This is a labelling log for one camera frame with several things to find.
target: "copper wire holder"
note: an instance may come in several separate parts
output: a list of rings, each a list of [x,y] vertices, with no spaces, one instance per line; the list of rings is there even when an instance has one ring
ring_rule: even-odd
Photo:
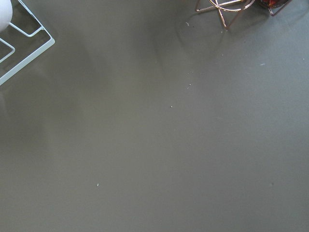
[[[268,7],[268,11],[270,13],[271,16],[275,16],[277,15],[281,10],[283,10],[284,7],[286,7],[292,0],[288,0],[283,6],[279,7],[277,11],[273,11],[273,8]],[[208,12],[208,11],[213,11],[213,10],[218,10],[221,22],[224,26],[225,29],[229,29],[230,26],[236,21],[236,19],[240,16],[240,14],[248,9],[254,2],[255,0],[231,0],[231,1],[226,1],[223,3],[219,3],[218,0],[209,0],[209,2],[211,3],[211,6],[209,7],[205,7],[205,8],[200,8],[201,0],[197,0],[196,6],[195,6],[195,11],[197,13],[204,13],[204,12]],[[236,4],[240,4],[243,3],[241,8],[237,8],[237,9],[228,9],[228,6],[232,6],[232,5],[236,5]],[[234,12],[237,13],[234,18],[230,21],[229,24],[226,23],[226,20],[223,16],[222,11],[225,12]]]

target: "gray table surface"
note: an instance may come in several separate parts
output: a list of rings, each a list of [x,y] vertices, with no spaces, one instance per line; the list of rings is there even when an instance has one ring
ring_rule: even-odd
[[[56,44],[0,87],[1,232],[309,231],[308,1],[230,31],[194,0],[24,2]]]

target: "white round object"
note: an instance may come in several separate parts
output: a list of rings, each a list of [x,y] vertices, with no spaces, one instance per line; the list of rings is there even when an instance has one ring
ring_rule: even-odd
[[[0,0],[0,32],[8,27],[12,15],[13,9],[11,0]]]

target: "white cylinder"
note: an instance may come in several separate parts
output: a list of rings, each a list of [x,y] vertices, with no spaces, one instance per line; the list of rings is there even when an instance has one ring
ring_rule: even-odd
[[[0,0],[0,32],[8,27],[12,15],[13,9],[11,0]]]

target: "metal wire ring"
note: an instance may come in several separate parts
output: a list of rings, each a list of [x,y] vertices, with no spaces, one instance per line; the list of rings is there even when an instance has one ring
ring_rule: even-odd
[[[251,0],[244,8],[247,9],[248,7],[250,7],[253,3],[254,3],[255,0]],[[222,6],[220,6],[219,4],[215,3],[213,0],[209,0],[209,2],[216,8],[220,9],[220,10],[223,10],[223,11],[227,11],[227,12],[238,12],[238,11],[241,11],[241,8],[239,9],[227,9],[227,8],[224,8]]]

